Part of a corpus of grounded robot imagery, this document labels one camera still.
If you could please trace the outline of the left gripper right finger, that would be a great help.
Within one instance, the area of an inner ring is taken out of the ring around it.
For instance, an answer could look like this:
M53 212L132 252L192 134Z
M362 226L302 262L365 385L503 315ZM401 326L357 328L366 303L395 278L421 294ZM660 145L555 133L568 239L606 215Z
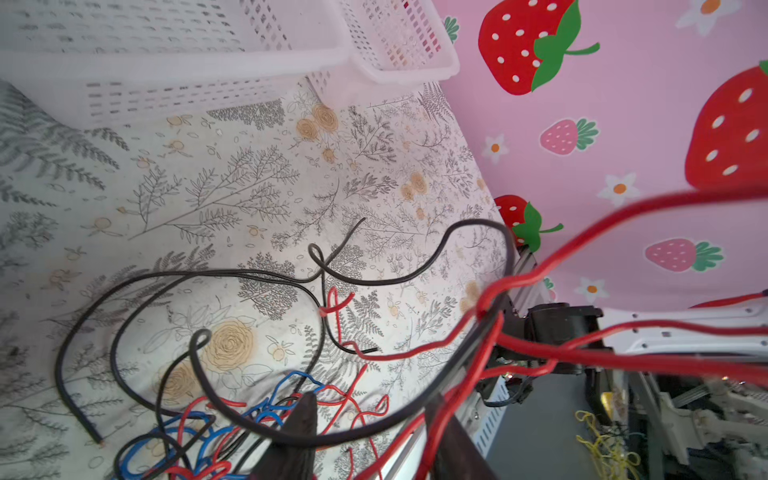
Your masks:
M497 479L454 414L449 417L428 478L436 480Z

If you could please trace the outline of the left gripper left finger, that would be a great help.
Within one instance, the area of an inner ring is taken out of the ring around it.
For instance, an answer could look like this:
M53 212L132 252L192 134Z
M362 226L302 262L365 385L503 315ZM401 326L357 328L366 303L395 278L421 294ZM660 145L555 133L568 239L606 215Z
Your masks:
M282 428L291 440L273 442L251 470L251 478L312 480L316 449L306 439L317 433L317 424L317 398L308 393L299 400Z

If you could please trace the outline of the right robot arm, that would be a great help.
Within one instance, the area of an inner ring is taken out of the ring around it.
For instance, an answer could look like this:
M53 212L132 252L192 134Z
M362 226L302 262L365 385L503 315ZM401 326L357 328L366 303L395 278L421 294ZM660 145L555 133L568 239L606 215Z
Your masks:
M531 376L559 363L684 377L726 377L767 385L767 299L721 302L679 312L632 313L607 309L598 329L562 344L501 333L496 344L544 359Z

